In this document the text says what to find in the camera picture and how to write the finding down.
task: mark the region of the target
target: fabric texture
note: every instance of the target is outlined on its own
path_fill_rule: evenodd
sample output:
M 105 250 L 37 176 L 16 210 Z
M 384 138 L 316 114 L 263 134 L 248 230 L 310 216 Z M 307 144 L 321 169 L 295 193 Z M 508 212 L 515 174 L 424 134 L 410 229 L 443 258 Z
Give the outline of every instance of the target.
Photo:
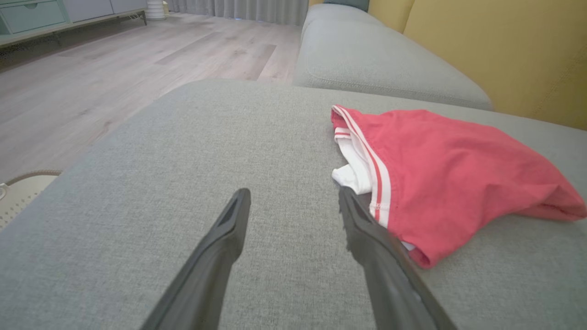
M 248 187 L 220 328 L 374 328 L 329 177 L 346 164 L 328 117 L 335 103 L 497 127 L 587 197 L 587 132 L 363 93 L 193 82 L 98 141 L 0 232 L 0 324 L 139 329 L 232 193 Z M 461 329 L 577 329 L 587 322 L 586 235 L 585 221 L 508 215 L 420 274 Z
M 369 10 L 369 0 L 324 0 L 325 4 L 344 5 L 358 8 L 364 12 Z
M 496 111 L 587 130 L 586 15 L 584 0 L 417 0 L 404 34 L 477 82 Z
M 506 214 L 587 217 L 585 202 L 552 163 L 494 127 L 426 110 L 376 116 L 343 106 L 332 107 L 331 120 L 341 151 L 349 141 L 354 146 L 354 155 L 343 155 L 357 178 L 365 168 L 356 159 L 368 164 L 371 214 L 416 247 L 410 256 L 423 268 Z
M 316 4 L 308 9 L 306 20 L 302 27 L 302 40 L 306 28 L 317 19 L 338 20 L 346 22 L 362 22 L 383 26 L 375 17 L 351 6 L 335 4 Z
M 414 0 L 370 0 L 369 14 L 385 26 L 403 33 L 413 5 Z
M 438 56 L 397 31 L 360 22 L 308 25 L 293 83 L 492 109 L 479 86 Z
M 302 25 L 307 0 L 171 0 L 170 10 L 197 15 Z

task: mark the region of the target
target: wooden floor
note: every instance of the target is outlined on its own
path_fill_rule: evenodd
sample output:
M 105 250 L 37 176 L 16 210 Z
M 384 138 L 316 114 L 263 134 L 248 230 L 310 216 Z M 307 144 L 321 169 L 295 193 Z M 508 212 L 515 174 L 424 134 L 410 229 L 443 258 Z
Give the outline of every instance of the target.
M 290 83 L 301 34 L 299 26 L 189 14 L 148 26 L 125 21 L 105 31 L 0 73 L 0 183 L 27 171 L 67 168 L 96 140 L 187 82 Z

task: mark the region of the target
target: gray fabric upholstery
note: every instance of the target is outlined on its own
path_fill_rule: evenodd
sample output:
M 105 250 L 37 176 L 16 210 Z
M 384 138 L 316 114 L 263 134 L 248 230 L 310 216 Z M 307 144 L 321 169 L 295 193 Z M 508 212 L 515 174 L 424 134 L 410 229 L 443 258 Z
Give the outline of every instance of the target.
M 308 25 L 318 19 L 339 20 L 344 22 L 361 22 L 383 26 L 383 23 L 381 23 L 375 17 L 351 6 L 316 4 L 308 9 L 308 14 L 306 15 L 306 20 L 303 22 L 302 27 L 302 40 Z
M 369 0 L 324 0 L 325 4 L 345 5 L 361 9 L 364 12 L 369 10 Z
M 211 80 L 121 125 L 0 233 L 5 329 L 137 329 L 239 187 L 252 192 L 221 328 L 373 328 L 346 251 L 345 163 L 330 107 L 428 109 L 495 126 L 587 197 L 587 132 L 494 112 L 335 90 Z M 421 274 L 463 329 L 587 322 L 587 223 L 506 216 Z
M 393 29 L 358 22 L 309 25 L 293 83 L 492 109 L 479 86 L 438 56 Z

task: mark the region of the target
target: white curtain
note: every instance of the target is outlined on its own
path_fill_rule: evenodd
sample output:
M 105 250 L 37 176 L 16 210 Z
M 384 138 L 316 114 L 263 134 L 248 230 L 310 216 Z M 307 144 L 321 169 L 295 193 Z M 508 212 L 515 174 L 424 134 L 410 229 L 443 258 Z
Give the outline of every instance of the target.
M 302 25 L 308 0 L 171 0 L 170 10 L 198 15 Z

